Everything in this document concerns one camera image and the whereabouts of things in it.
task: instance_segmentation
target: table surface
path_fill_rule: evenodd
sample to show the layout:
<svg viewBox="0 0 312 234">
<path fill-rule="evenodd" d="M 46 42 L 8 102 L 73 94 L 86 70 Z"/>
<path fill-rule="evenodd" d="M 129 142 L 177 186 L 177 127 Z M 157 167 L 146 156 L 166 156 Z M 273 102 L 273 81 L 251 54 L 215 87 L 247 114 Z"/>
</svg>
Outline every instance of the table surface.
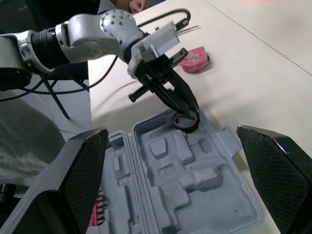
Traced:
<svg viewBox="0 0 312 234">
<path fill-rule="evenodd" d="M 278 8 L 277 3 L 262 0 L 233 0 L 236 1 L 244 1 L 249 7 L 234 7 L 231 0 L 167 0 L 135 15 L 135 18 L 140 23 L 170 9 L 183 7 L 190 10 L 192 18 L 189 26 L 200 25 L 200 29 L 180 36 L 181 43 L 168 55 L 174 54 L 181 47 L 190 50 L 205 46 L 212 60 L 209 69 L 196 75 L 184 73 L 180 66 L 176 67 L 176 71 L 188 82 L 214 127 L 219 129 L 229 125 L 235 130 L 237 125 L 245 124 L 270 129 L 290 136 L 307 154 L 312 155 L 309 140 L 312 132 L 312 76 L 308 72 L 309 69 L 312 71 L 312 65 L 308 64 L 312 47 L 308 46 L 307 38 L 294 35 L 303 32 L 303 29 L 293 32 L 297 30 L 293 26 L 283 28 L 283 34 L 292 34 L 292 37 L 278 39 L 279 33 L 273 29 L 270 19 L 277 27 L 280 22 L 275 21 L 278 17 L 274 14 L 280 9 L 286 9 L 285 15 L 293 15 L 288 7 Z M 263 11 L 267 14 L 261 19 Z M 246 18 L 242 12 L 248 12 Z M 307 17 L 301 16 L 300 11 L 297 13 L 305 20 L 312 16 L 311 13 Z M 151 32 L 169 20 L 177 21 L 180 18 L 181 15 L 168 17 L 143 29 Z M 312 39 L 308 33 L 311 32 L 303 34 Z M 305 50 L 292 48 L 297 46 L 301 49 L 304 44 Z M 106 72 L 113 58 L 106 56 L 89 61 L 90 84 Z M 167 109 L 152 94 L 146 94 L 136 103 L 131 103 L 128 94 L 139 86 L 127 74 L 127 65 L 118 60 L 109 76 L 90 90 L 93 128 L 106 126 L 110 132 L 120 129 L 131 132 L 137 122 Z M 254 187 L 243 152 L 235 156 L 234 161 L 265 214 L 263 224 L 252 233 L 280 233 Z"/>
</svg>

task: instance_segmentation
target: tool case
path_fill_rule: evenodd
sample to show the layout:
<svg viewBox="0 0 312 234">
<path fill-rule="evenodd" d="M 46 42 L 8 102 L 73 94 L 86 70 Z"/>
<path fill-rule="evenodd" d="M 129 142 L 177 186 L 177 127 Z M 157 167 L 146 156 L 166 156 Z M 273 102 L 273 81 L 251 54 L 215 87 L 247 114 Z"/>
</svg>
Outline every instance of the tool case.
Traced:
<svg viewBox="0 0 312 234">
<path fill-rule="evenodd" d="M 263 212 L 232 161 L 241 143 L 200 111 L 197 130 L 174 128 L 169 110 L 110 134 L 101 189 L 105 221 L 87 234 L 240 234 Z"/>
</svg>

